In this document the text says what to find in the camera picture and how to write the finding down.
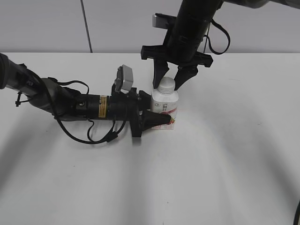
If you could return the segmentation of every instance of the white table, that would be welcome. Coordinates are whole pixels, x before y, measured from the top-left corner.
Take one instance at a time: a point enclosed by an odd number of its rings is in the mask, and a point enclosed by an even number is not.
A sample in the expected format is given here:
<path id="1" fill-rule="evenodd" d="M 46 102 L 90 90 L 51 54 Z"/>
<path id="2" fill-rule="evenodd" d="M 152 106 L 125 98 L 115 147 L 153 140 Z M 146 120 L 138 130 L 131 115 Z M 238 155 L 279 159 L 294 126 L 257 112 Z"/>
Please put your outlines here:
<path id="1" fill-rule="evenodd" d="M 150 92 L 139 54 L 8 53 L 41 77 L 110 94 L 118 66 Z M 76 143 L 0 90 L 1 225 L 292 224 L 300 197 L 300 54 L 226 54 L 180 90 L 173 131 Z M 169 76 L 176 67 L 170 66 Z M 74 85 L 81 91 L 85 87 Z M 85 138 L 88 122 L 66 123 Z M 101 138 L 110 122 L 97 123 Z"/>

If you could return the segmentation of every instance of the bottle cap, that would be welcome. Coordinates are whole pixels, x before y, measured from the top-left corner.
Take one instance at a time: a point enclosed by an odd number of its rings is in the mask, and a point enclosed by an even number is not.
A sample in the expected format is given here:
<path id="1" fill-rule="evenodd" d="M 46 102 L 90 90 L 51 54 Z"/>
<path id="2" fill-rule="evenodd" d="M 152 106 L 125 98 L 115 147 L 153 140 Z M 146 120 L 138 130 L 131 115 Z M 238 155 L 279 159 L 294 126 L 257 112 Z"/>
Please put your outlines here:
<path id="1" fill-rule="evenodd" d="M 175 90 L 175 81 L 170 77 L 163 77 L 157 90 L 165 95 L 172 94 Z"/>

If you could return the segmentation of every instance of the white bottle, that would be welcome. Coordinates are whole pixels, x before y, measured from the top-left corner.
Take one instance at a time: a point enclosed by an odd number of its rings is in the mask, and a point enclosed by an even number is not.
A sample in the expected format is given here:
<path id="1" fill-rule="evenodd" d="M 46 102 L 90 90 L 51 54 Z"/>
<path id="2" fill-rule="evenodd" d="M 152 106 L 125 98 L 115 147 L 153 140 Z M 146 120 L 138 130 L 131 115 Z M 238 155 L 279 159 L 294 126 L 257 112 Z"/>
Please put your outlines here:
<path id="1" fill-rule="evenodd" d="M 178 93 L 175 90 L 175 81 L 170 77 L 164 77 L 158 88 L 152 90 L 151 111 L 170 115 L 170 124 L 153 127 L 156 130 L 172 130 L 176 121 Z"/>

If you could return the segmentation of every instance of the gray wall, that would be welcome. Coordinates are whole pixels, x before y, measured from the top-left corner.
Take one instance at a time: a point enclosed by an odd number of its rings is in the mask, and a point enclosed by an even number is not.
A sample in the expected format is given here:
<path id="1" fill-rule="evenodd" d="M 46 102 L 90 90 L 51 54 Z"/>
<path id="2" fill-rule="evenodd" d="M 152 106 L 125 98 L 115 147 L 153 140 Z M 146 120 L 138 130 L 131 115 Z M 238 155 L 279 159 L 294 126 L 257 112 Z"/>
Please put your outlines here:
<path id="1" fill-rule="evenodd" d="M 155 12 L 176 15 L 181 0 L 83 0 L 94 52 L 138 53 L 161 44 Z M 224 3 L 215 20 L 232 37 L 229 52 L 300 53 L 300 10 L 268 3 L 260 9 Z M 216 50 L 226 37 L 215 28 Z M 0 52 L 89 52 L 80 0 L 0 0 Z"/>

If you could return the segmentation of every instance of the cable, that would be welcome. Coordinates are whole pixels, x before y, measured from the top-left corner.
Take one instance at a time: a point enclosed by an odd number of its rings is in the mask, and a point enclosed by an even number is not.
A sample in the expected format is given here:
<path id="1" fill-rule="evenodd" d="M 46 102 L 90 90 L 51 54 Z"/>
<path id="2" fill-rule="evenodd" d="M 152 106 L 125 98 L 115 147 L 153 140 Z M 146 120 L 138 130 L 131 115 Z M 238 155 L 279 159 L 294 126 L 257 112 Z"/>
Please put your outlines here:
<path id="1" fill-rule="evenodd" d="M 90 132 L 91 132 L 92 128 L 94 127 L 95 122 L 94 122 L 93 120 L 91 120 L 91 119 L 88 119 L 88 121 L 91 122 L 92 125 L 91 125 L 90 128 L 88 129 L 87 137 L 88 137 L 88 139 L 89 139 L 91 142 L 93 142 L 93 139 L 92 139 L 91 136 L 90 136 Z M 113 138 L 113 139 L 108 139 L 109 136 L 113 136 L 113 135 L 112 135 L 112 134 L 114 133 L 114 132 L 113 132 L 113 128 L 114 128 L 114 126 L 115 126 L 115 124 L 116 124 L 116 120 L 113 120 L 112 123 L 113 123 L 112 128 L 111 128 L 111 129 L 109 130 L 109 132 L 104 136 L 104 139 L 107 139 L 107 140 L 106 140 L 107 142 L 110 142 L 110 141 L 112 141 L 112 140 L 114 139 L 114 138 Z"/>
<path id="2" fill-rule="evenodd" d="M 127 119 L 127 106 L 126 106 L 126 112 L 125 112 L 125 119 L 123 120 L 123 123 L 122 123 L 121 127 L 117 131 L 117 134 L 119 134 L 123 130 L 123 128 L 125 127 L 126 119 Z"/>
<path id="3" fill-rule="evenodd" d="M 226 31 L 220 24 L 216 23 L 214 20 L 211 20 L 211 23 L 212 23 L 212 25 L 214 25 L 216 28 L 218 28 L 219 30 L 221 30 L 222 32 L 224 32 L 224 34 L 226 35 L 226 37 L 227 37 L 227 39 L 228 39 L 228 45 L 227 45 L 225 51 L 223 51 L 223 52 L 217 52 L 217 51 L 215 51 L 215 50 L 212 48 L 212 46 L 211 46 L 210 37 L 209 37 L 208 35 L 204 35 L 204 37 L 206 37 L 206 40 L 208 40 L 208 44 L 209 44 L 209 47 L 210 47 L 210 50 L 211 50 L 212 53 L 214 53 L 214 54 L 216 54 L 216 55 L 224 54 L 224 53 L 228 50 L 228 48 L 229 48 L 229 46 L 230 46 L 230 42 L 231 42 L 231 40 L 230 40 L 230 35 L 229 35 L 228 31 Z"/>
<path id="4" fill-rule="evenodd" d="M 208 25 L 207 34 L 206 34 L 207 36 L 208 36 L 208 34 L 210 33 L 210 25 L 211 25 L 211 23 Z M 203 53 L 205 53 L 205 50 L 206 50 L 207 40 L 208 40 L 208 38 L 206 38 L 206 40 L 205 40 L 205 46 L 204 46 L 204 51 L 203 51 Z"/>
<path id="5" fill-rule="evenodd" d="M 52 80 L 53 82 L 57 83 L 60 86 L 68 86 L 68 85 L 73 84 L 73 83 L 79 83 L 79 84 L 82 84 L 82 85 L 84 85 L 84 86 L 86 86 L 88 88 L 88 90 L 86 92 L 87 95 L 90 92 L 89 86 L 86 83 L 82 82 L 82 81 L 76 81 L 75 80 L 75 81 L 69 81 L 69 82 L 58 82 L 58 80 L 56 78 L 54 78 L 54 77 L 48 77 L 48 79 Z"/>
<path id="6" fill-rule="evenodd" d="M 85 140 L 81 140 L 75 136 L 73 136 L 72 134 L 70 134 L 68 132 L 68 130 L 65 128 L 65 126 L 63 125 L 63 123 L 61 122 L 60 120 L 60 117 L 56 111 L 56 108 L 55 108 L 55 105 L 52 101 L 52 98 L 51 98 L 51 95 L 49 93 L 49 90 L 46 86 L 46 84 L 44 83 L 44 81 L 38 76 L 36 75 L 35 73 L 32 72 L 32 75 L 38 80 L 38 82 L 40 83 L 40 85 L 42 86 L 42 88 L 44 89 L 45 91 L 45 94 L 48 98 L 48 101 L 50 103 L 50 106 L 51 106 L 51 109 L 52 109 L 52 112 L 54 114 L 54 118 L 56 119 L 56 121 L 58 122 L 59 126 L 61 127 L 61 129 L 66 133 L 66 135 L 68 135 L 71 139 L 73 139 L 74 141 L 77 141 L 77 142 L 80 142 L 80 143 L 83 143 L 83 144 L 101 144 L 101 143 L 104 143 L 104 142 L 110 142 L 111 140 L 113 140 L 114 138 L 116 138 L 117 136 L 115 135 L 115 133 L 113 132 L 113 128 L 114 128 L 114 125 L 115 125 L 115 121 L 113 122 L 113 125 L 112 125 L 112 128 L 110 129 L 110 131 L 105 135 L 105 137 L 103 137 L 101 140 L 99 141 L 85 141 Z"/>
<path id="7" fill-rule="evenodd" d="M 85 15 L 85 9 L 84 9 L 83 0 L 80 0 L 80 3 L 81 3 L 81 9 L 82 9 L 82 14 L 83 14 L 83 19 L 84 19 L 84 25 L 85 25 L 86 35 L 88 36 L 90 53 L 93 53 L 92 44 L 90 42 L 90 32 L 89 32 L 88 22 L 86 21 L 86 15 Z"/>
<path id="8" fill-rule="evenodd" d="M 92 121 L 92 120 L 90 120 L 90 119 L 88 119 L 88 122 L 91 122 L 92 125 L 91 125 L 90 128 L 88 129 L 87 136 L 88 136 L 88 139 L 89 139 L 91 142 L 93 142 L 92 138 L 90 137 L 90 131 L 92 130 L 93 126 L 95 125 L 95 122 Z"/>

